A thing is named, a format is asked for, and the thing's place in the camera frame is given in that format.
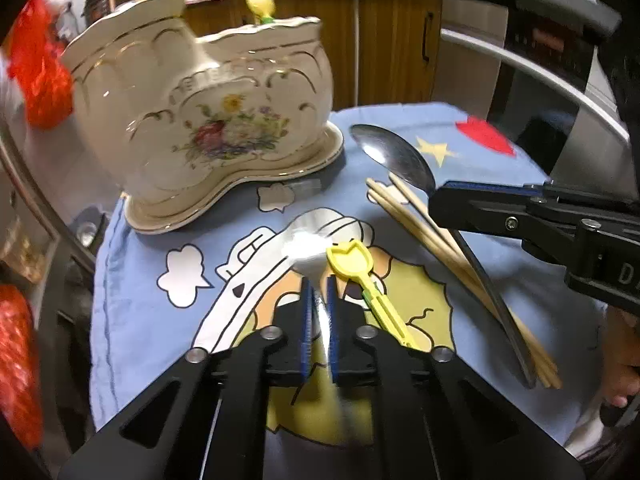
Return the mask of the person right hand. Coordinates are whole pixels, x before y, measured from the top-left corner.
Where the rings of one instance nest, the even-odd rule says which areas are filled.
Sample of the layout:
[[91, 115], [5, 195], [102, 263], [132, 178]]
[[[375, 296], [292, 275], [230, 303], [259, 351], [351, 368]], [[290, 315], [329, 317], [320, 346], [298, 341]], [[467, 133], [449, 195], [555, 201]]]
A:
[[616, 408], [628, 404], [628, 396], [639, 393], [638, 321], [616, 307], [606, 309], [603, 339], [602, 394]]

